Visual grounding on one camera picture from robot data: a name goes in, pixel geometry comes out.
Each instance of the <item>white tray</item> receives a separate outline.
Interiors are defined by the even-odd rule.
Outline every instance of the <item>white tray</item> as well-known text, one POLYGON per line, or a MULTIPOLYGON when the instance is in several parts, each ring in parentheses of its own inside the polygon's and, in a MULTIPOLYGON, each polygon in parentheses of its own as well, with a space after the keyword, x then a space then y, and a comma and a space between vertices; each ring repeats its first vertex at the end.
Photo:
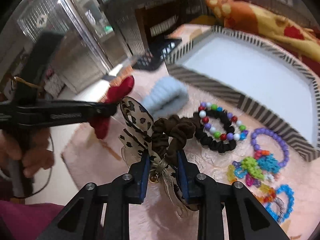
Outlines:
POLYGON ((319 157, 318 85, 308 68, 284 49, 214 26, 174 50, 166 64, 170 75, 223 98, 276 131, 306 161, 319 157))

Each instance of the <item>red fabric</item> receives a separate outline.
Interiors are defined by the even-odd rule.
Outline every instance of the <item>red fabric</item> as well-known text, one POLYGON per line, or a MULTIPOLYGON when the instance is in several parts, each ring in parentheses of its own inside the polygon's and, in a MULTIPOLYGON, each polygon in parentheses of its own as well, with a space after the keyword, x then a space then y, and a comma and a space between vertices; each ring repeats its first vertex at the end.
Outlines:
POLYGON ((16 240, 36 240, 62 209, 50 203, 21 205, 0 200, 0 216, 16 240))
MULTIPOLYGON (((107 92, 107 99, 104 103, 116 103, 121 100, 124 96, 128 95, 134 86, 133 76, 125 78, 120 86, 110 87, 107 92)), ((105 117, 94 117, 90 120, 90 125, 94 128, 94 132, 98 139, 103 139, 108 134, 110 118, 105 117)))

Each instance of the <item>person's arm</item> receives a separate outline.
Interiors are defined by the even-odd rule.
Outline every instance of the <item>person's arm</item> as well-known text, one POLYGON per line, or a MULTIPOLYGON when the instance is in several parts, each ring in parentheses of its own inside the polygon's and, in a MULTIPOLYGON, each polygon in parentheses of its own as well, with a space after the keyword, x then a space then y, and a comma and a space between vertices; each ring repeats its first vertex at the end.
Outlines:
POLYGON ((49 135, 49 128, 34 132, 31 149, 22 155, 17 141, 0 131, 0 200, 9 200, 13 197, 12 183, 7 170, 8 158, 22 160, 23 173, 28 178, 31 178, 40 168, 46 170, 53 166, 53 153, 47 150, 49 135))

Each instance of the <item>blue towel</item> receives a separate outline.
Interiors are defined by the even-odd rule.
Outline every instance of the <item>blue towel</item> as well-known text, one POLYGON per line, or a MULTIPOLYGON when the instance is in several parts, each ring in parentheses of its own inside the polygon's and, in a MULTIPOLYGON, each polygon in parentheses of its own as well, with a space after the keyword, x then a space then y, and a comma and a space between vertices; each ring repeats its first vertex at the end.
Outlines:
POLYGON ((188 102, 187 87, 169 76, 159 79, 150 94, 144 98, 142 105, 154 120, 176 114, 188 102))

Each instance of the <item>blue beaded bracelet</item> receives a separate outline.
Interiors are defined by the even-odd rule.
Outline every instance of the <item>blue beaded bracelet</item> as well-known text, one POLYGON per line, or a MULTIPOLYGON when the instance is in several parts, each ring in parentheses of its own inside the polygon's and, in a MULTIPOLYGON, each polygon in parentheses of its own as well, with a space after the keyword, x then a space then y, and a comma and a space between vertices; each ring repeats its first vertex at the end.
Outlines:
POLYGON ((284 222, 287 218, 290 217, 291 212, 293 211, 293 205, 294 205, 294 191, 289 187, 289 185, 281 185, 277 190, 276 194, 279 195, 280 193, 284 192, 287 197, 288 197, 288 206, 287 206, 287 211, 283 215, 283 218, 279 219, 279 215, 276 214, 272 209, 271 209, 271 203, 268 203, 266 206, 266 210, 269 212, 269 214, 274 218, 274 220, 278 221, 279 223, 284 222))

